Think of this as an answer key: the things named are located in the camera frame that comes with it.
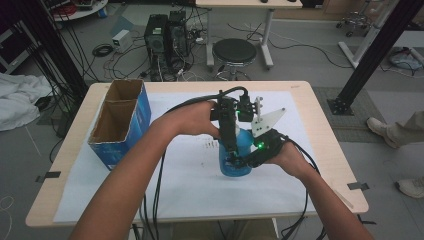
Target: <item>desk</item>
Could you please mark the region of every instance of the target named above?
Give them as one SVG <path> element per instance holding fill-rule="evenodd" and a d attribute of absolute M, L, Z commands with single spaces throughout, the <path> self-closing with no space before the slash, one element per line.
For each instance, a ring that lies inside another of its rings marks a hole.
<path fill-rule="evenodd" d="M 87 130 L 96 114 L 101 99 L 109 84 L 94 84 L 90 87 L 81 108 L 65 138 L 63 145 L 50 169 L 61 171 L 59 178 L 47 178 L 27 216 L 26 223 L 32 227 L 60 226 L 53 222 L 70 169 L 81 149 Z M 308 135 L 315 158 L 320 162 L 324 180 L 336 191 L 352 212 L 363 213 L 368 204 L 361 190 L 350 190 L 347 183 L 356 182 L 346 158 L 315 98 L 312 88 L 303 81 L 261 82 L 169 82 L 146 83 L 148 93 L 170 92 L 218 92 L 244 86 L 249 91 L 288 91 L 291 93 Z"/>
<path fill-rule="evenodd" d="M 268 37 L 271 29 L 272 16 L 276 8 L 301 8 L 302 3 L 300 0 L 296 2 L 289 2 L 287 0 L 268 0 L 267 3 L 262 3 L 260 0 L 196 0 L 196 5 L 208 9 L 208 22 L 207 22 L 207 43 L 206 43 L 206 65 L 210 68 L 214 66 L 214 59 L 212 55 L 212 23 L 211 11 L 212 8 L 255 8 L 255 9 L 268 9 L 265 19 L 264 37 L 260 42 L 262 54 L 265 58 L 266 66 L 269 68 L 274 66 L 271 54 L 268 49 Z"/>
<path fill-rule="evenodd" d="M 93 3 L 93 8 L 91 10 L 77 10 L 74 14 L 72 15 L 54 15 L 54 20 L 56 22 L 62 22 L 62 21 L 68 21 L 68 20 L 74 20 L 74 19 L 78 19 L 78 18 L 82 18 L 88 15 L 91 15 L 93 13 L 96 13 L 98 11 L 100 11 L 102 8 L 104 8 L 107 4 L 108 0 L 100 0 L 100 1 L 95 1 Z"/>

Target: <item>cardboard box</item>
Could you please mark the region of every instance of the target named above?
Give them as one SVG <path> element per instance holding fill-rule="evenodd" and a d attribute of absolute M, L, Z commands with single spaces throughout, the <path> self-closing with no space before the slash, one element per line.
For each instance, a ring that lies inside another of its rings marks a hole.
<path fill-rule="evenodd" d="M 88 145 L 109 170 L 150 125 L 151 110 L 142 80 L 115 80 L 106 93 Z"/>

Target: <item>electronic device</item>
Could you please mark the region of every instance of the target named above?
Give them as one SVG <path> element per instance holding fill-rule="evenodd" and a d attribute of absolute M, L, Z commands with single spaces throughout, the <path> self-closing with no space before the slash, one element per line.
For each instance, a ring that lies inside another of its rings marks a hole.
<path fill-rule="evenodd" d="M 196 0 L 174 0 L 172 5 L 196 7 Z"/>
<path fill-rule="evenodd" d="M 186 27 L 186 11 L 171 11 L 169 13 L 168 29 L 172 41 L 173 56 L 187 57 L 187 27 Z"/>
<path fill-rule="evenodd" d="M 52 10 L 70 2 L 71 0 L 44 0 L 44 6 L 48 10 Z"/>
<path fill-rule="evenodd" d="M 80 11 L 91 11 L 93 10 L 94 0 L 72 0 L 74 5 Z"/>
<path fill-rule="evenodd" d="M 163 81 L 163 73 L 172 68 L 172 41 L 169 36 L 168 15 L 152 14 L 144 31 L 147 54 L 150 62 L 150 80 Z"/>
<path fill-rule="evenodd" d="M 133 40 L 128 30 L 121 30 L 112 38 L 113 45 L 115 50 L 119 53 L 124 53 L 127 51 L 133 44 Z"/>

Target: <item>white cloth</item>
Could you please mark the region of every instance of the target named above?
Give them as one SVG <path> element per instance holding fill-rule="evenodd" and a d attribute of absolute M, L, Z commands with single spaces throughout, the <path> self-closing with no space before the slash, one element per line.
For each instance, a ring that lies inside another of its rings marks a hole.
<path fill-rule="evenodd" d="M 30 123 L 40 116 L 34 106 L 40 97 L 51 94 L 44 76 L 11 76 L 0 73 L 0 131 Z"/>

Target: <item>white paper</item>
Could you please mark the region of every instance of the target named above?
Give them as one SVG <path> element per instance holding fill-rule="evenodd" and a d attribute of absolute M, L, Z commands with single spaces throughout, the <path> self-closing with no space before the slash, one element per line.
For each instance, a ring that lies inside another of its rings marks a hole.
<path fill-rule="evenodd" d="M 149 93 L 152 120 L 181 102 L 207 94 L 216 93 Z M 249 95 L 252 100 L 256 96 L 263 97 L 263 114 L 286 108 L 286 114 L 274 128 L 290 136 L 314 157 L 289 92 L 249 92 Z M 69 174 L 54 222 L 78 221 L 109 173 L 87 144 L 94 121 Z M 250 129 L 249 123 L 239 125 Z M 146 191 L 149 218 L 152 216 L 158 169 L 159 165 Z M 218 142 L 208 135 L 178 136 L 168 146 L 158 221 L 296 214 L 303 210 L 304 204 L 304 186 L 276 165 L 264 164 L 243 177 L 224 176 L 219 169 Z M 310 200 L 307 211 L 315 211 Z"/>

